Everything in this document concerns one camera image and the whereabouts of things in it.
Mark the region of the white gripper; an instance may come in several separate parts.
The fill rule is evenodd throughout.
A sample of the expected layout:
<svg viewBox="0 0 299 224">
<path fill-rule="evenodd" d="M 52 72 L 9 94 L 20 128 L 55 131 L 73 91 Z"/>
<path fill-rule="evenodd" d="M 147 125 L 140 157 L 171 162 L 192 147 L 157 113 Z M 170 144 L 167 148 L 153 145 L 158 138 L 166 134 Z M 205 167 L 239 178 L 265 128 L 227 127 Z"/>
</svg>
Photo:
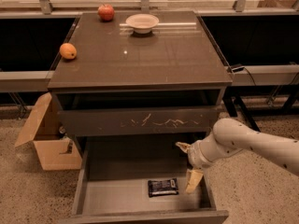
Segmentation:
<svg viewBox="0 0 299 224">
<path fill-rule="evenodd" d="M 176 146 L 179 147 L 184 153 L 188 154 L 189 164 L 193 168 L 188 169 L 186 172 L 185 191 L 188 194 L 191 194 L 195 191 L 204 176 L 204 173 L 201 169 L 209 168 L 212 163 L 204 156 L 201 150 L 200 140 L 191 145 L 184 142 L 176 142 Z"/>
</svg>

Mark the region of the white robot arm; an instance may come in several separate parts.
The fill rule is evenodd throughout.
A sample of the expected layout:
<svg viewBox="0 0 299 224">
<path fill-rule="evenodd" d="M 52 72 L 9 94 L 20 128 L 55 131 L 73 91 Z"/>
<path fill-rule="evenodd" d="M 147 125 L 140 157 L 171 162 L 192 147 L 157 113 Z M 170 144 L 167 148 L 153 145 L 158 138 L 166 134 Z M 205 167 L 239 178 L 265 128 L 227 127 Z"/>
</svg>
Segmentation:
<svg viewBox="0 0 299 224">
<path fill-rule="evenodd" d="M 235 119 L 219 119 L 211 133 L 192 144 L 176 142 L 187 154 L 191 169 L 186 172 L 185 191 L 195 191 L 204 170 L 215 161 L 232 157 L 241 150 L 252 151 L 288 172 L 299 175 L 299 141 L 254 131 Z"/>
</svg>

